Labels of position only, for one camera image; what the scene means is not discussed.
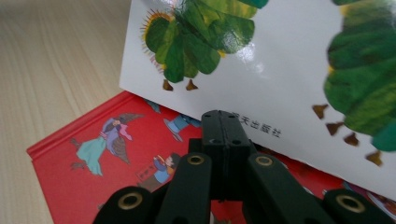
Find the wooden surface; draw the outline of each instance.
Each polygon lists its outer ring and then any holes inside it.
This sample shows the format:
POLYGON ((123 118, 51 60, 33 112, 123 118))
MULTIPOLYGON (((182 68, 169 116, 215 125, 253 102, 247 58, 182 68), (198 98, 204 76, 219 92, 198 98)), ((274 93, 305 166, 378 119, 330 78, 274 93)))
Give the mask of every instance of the wooden surface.
POLYGON ((0 0, 0 223, 52 223, 26 148, 121 92, 130 4, 0 0))

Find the caterpillar leg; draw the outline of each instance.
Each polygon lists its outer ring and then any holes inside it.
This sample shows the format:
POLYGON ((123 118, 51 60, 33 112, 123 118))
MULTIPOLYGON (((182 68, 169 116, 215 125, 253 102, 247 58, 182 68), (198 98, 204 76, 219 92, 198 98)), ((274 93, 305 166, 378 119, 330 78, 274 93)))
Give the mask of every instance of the caterpillar leg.
POLYGON ((314 110, 315 114, 317 114, 319 119, 324 118, 324 111, 329 105, 313 105, 312 109, 314 110))
POLYGON ((336 122, 336 123, 327 123, 326 127, 329 130, 331 136, 335 135, 338 132, 340 127, 344 126, 344 122, 336 122))
POLYGON ((359 139, 356 138, 356 133, 352 133, 344 138, 344 142, 347 144, 357 147, 359 145, 359 139))
POLYGON ((166 91, 172 91, 173 87, 171 86, 171 84, 169 84, 169 81, 164 79, 163 80, 163 89, 166 91))
POLYGON ((186 90, 187 91, 193 91, 193 90, 197 90, 198 87, 195 86, 195 84, 192 82, 192 79, 190 79, 189 84, 186 86, 186 90))
POLYGON ((371 161, 372 163, 374 163, 377 166, 381 166, 382 165, 382 161, 381 161, 381 151, 376 151, 374 153, 370 153, 366 155, 366 160, 367 161, 371 161))

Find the red book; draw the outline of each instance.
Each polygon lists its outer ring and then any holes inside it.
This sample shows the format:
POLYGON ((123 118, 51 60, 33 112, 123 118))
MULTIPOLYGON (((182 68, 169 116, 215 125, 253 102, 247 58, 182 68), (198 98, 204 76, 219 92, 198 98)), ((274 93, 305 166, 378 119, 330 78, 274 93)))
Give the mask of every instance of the red book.
MULTIPOLYGON (((118 189, 154 191, 172 179, 200 122, 127 91, 27 149, 54 223, 92 223, 118 189)), ((323 192, 343 180, 290 158, 279 158, 305 188, 323 192)), ((217 223, 243 224, 242 203, 212 202, 217 223)))

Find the black plastic part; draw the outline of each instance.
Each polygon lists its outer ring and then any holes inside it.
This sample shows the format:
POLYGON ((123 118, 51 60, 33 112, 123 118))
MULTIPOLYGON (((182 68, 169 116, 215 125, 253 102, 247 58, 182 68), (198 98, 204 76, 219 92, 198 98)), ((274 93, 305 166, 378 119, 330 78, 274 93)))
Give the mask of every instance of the black plastic part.
POLYGON ((203 153, 203 151, 202 151, 202 139, 201 138, 191 138, 189 140, 189 153, 192 153, 192 152, 201 152, 201 153, 203 153))
POLYGON ((163 199, 156 224, 206 224, 210 219, 210 170, 202 153, 183 156, 163 199))
POLYGON ((146 189, 127 187, 116 191, 96 216, 94 224, 149 224, 153 197, 146 189))
POLYGON ((335 223, 275 157, 251 155, 247 182, 270 223, 335 223))
POLYGON ((242 203, 242 212, 247 224, 270 224, 266 211, 262 209, 259 201, 255 198, 246 197, 242 203))
POLYGON ((351 190, 328 191, 324 196, 323 206, 337 223, 394 224, 388 215, 351 190))
POLYGON ((256 152, 236 115, 219 110, 202 115, 201 151, 213 161, 211 198, 241 200, 248 156, 256 152))

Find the book cover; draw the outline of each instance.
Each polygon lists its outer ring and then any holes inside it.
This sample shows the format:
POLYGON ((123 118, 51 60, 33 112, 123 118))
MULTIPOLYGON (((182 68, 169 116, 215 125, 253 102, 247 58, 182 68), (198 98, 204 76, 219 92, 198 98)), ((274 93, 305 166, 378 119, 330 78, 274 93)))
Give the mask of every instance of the book cover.
POLYGON ((132 2, 120 86, 396 200, 394 2, 132 2))
POLYGON ((112 193, 172 178, 200 122, 127 91, 27 149, 54 223, 92 223, 112 193))

